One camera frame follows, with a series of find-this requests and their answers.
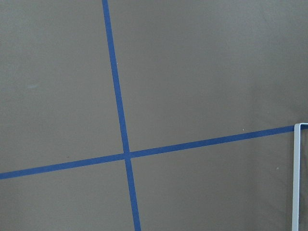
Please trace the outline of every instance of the white bar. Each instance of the white bar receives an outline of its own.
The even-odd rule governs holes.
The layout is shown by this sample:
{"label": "white bar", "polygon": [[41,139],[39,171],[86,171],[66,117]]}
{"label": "white bar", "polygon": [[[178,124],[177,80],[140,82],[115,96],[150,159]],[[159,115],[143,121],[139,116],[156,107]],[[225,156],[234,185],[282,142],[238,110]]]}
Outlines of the white bar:
{"label": "white bar", "polygon": [[294,126],[294,163],[293,163],[293,206],[292,206],[292,231],[298,231],[299,217],[299,174],[300,174],[300,128],[308,123],[295,124]]}

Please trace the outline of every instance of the blue tape strip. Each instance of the blue tape strip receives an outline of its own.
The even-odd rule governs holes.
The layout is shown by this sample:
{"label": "blue tape strip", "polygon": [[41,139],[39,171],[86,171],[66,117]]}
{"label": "blue tape strip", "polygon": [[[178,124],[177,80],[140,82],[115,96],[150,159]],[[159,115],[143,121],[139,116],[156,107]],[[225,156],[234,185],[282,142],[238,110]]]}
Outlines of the blue tape strip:
{"label": "blue tape strip", "polygon": [[8,178],[15,178],[15,177],[22,177],[22,176],[33,175],[33,174],[44,173],[44,172],[53,172],[53,171],[58,171],[58,170],[63,170],[63,169],[68,169],[68,168],[107,163],[107,162],[124,160],[124,159],[125,159],[124,154],[116,154],[116,155],[109,155],[109,156],[97,157],[97,158],[86,159],[86,160],[66,162],[66,163],[56,164],[56,165],[34,167],[34,168],[23,169],[19,171],[4,172],[4,173],[0,173],[0,180],[8,179]]}
{"label": "blue tape strip", "polygon": [[126,166],[126,174],[127,174],[127,180],[128,180],[131,210],[133,214],[135,231],[141,231],[137,197],[136,197],[136,188],[135,188],[133,170],[132,170],[131,159],[130,159],[128,135],[127,135],[127,130],[126,130],[120,81],[119,81],[117,65],[116,65],[116,55],[115,55],[116,52],[115,52],[113,35],[112,35],[108,1],[102,0],[102,3],[103,3],[103,13],[104,13],[104,19],[105,19],[105,27],[106,27],[108,49],[109,49],[111,71],[112,71],[112,77],[114,81],[114,88],[115,88],[115,95],[116,95],[115,100],[116,100],[116,105],[117,105],[117,112],[119,116],[121,137],[122,137],[122,143],[123,143],[123,151],[124,151],[124,155],[126,155],[125,166]]}
{"label": "blue tape strip", "polygon": [[195,142],[181,143],[181,144],[165,146],[165,147],[160,147],[160,148],[146,149],[146,150],[131,152],[130,154],[131,154],[131,158],[135,158],[135,157],[168,153],[168,152],[174,152],[174,151],[197,148],[197,147],[210,146],[210,145],[215,145],[215,144],[220,144],[220,143],[247,140],[247,139],[263,137],[263,136],[270,136],[270,135],[281,134],[281,133],[292,132],[292,131],[294,131],[294,126],[287,126],[287,127],[282,127],[282,128],[273,128],[273,129],[254,131],[254,132],[243,133],[243,134],[238,134],[238,135],[219,137],[219,138],[203,140],[203,141],[195,141]]}

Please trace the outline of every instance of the gray floor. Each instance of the gray floor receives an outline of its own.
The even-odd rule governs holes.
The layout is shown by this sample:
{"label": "gray floor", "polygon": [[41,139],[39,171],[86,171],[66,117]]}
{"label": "gray floor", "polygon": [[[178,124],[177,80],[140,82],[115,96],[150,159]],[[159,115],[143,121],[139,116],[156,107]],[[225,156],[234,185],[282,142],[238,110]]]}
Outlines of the gray floor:
{"label": "gray floor", "polygon": [[[109,10],[131,151],[308,122],[307,1]],[[0,0],[0,22],[0,174],[122,154],[102,2]],[[292,132],[133,158],[141,229],[289,231],[292,158]],[[134,230],[123,160],[0,188],[0,230]]]}

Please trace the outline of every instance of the horizontal blue line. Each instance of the horizontal blue line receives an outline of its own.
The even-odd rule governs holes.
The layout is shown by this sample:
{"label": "horizontal blue line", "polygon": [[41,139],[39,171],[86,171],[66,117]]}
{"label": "horizontal blue line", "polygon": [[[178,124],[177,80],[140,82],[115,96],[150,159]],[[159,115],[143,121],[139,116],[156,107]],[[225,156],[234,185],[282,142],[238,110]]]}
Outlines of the horizontal blue line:
{"label": "horizontal blue line", "polygon": [[125,159],[124,154],[116,154],[116,155],[109,155],[109,156],[97,157],[97,158],[86,159],[86,160],[66,162],[66,163],[56,164],[56,165],[48,165],[48,166],[43,166],[43,167],[34,167],[34,168],[28,168],[28,169],[12,171],[12,172],[4,172],[4,173],[0,173],[0,180],[8,179],[8,178],[15,178],[15,177],[22,177],[22,176],[33,175],[33,174],[44,173],[44,172],[53,172],[53,171],[63,170],[63,169],[68,169],[68,168],[107,163],[107,162],[124,160],[124,159]]}
{"label": "horizontal blue line", "polygon": [[136,157],[142,157],[147,155],[155,155],[155,154],[161,154],[161,153],[168,153],[168,152],[174,152],[179,150],[185,150],[185,149],[191,149],[191,148],[198,148],[198,147],[204,147],[204,146],[210,146],[220,143],[228,143],[233,141],[242,141],[257,137],[263,137],[263,136],[270,136],[275,134],[281,134],[286,132],[292,132],[294,131],[294,126],[287,126],[282,128],[273,128],[268,130],[262,130],[262,131],[254,131],[249,133],[243,133],[238,135],[232,135],[232,136],[224,136],[219,138],[213,138],[209,140],[203,140],[203,141],[194,141],[189,143],[181,143],[181,144],[175,144],[160,148],[152,148],[152,149],[146,149],[141,151],[134,151],[131,152],[131,158]]}

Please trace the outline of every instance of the white speck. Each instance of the white speck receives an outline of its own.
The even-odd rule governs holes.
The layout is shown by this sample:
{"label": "white speck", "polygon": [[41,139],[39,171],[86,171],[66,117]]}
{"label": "white speck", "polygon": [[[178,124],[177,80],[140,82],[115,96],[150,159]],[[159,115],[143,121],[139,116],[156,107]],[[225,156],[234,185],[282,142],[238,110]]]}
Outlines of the white speck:
{"label": "white speck", "polygon": [[39,85],[38,84],[29,84],[27,85],[28,89],[33,89],[33,88],[37,88]]}

